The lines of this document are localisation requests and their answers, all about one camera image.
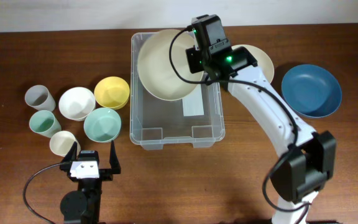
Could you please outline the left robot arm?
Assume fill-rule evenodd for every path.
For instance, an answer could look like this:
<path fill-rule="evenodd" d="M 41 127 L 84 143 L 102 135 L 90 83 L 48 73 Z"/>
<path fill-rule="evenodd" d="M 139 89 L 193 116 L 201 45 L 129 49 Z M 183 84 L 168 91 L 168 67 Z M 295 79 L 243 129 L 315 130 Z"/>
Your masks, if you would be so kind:
<path fill-rule="evenodd" d="M 74 142 L 59 165 L 78 188 L 67 193 L 60 202 L 64 223 L 98 223 L 102 195 L 102 183 L 112 181 L 114 174 L 121 173 L 114 142 L 110 144 L 110 167 L 99 167 L 97 151 L 77 151 Z"/>

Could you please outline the smaller beige plate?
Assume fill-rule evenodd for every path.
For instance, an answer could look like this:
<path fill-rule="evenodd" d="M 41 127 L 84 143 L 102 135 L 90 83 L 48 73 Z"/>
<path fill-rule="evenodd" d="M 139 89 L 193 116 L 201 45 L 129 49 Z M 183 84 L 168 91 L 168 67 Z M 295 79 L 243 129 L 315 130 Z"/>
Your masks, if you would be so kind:
<path fill-rule="evenodd" d="M 263 50 L 253 45 L 239 44 L 232 46 L 232 49 L 234 50 L 239 47 L 245 47 L 255 57 L 258 62 L 258 66 L 262 69 L 265 75 L 265 78 L 269 83 L 271 83 L 275 73 L 275 68 L 271 58 Z"/>

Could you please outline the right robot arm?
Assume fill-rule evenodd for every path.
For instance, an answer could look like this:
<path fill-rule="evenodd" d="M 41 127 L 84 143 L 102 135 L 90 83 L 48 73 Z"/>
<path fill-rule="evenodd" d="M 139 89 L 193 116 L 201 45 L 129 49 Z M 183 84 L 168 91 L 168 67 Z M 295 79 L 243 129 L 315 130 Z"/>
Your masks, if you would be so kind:
<path fill-rule="evenodd" d="M 220 18 L 203 15 L 186 28 L 195 46 L 186 50 L 191 72 L 206 72 L 205 85 L 220 83 L 251 113 L 272 142 L 278 161 L 264 178 L 279 195 L 269 198 L 275 209 L 272 223 L 306 223 L 313 200 L 332 178 L 336 140 L 317 133 L 285 103 L 267 81 L 255 57 L 245 48 L 232 48 Z"/>

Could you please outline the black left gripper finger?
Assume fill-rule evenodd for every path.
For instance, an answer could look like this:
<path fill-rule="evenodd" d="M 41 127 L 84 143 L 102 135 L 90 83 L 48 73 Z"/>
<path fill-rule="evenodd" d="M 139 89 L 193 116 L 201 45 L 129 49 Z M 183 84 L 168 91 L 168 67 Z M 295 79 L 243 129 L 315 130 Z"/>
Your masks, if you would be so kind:
<path fill-rule="evenodd" d="M 70 150 L 68 151 L 66 156 L 62 159 L 62 163 L 74 161 L 76 159 L 77 147 L 78 147 L 78 144 L 77 144 L 76 141 L 74 141 L 72 146 L 71 146 L 71 148 L 70 148 Z"/>
<path fill-rule="evenodd" d="M 111 166 L 112 174 L 120 174 L 121 173 L 121 165 L 120 165 L 119 160 L 117 158 L 114 141 L 111 141 L 109 163 L 110 163 L 110 166 Z"/>

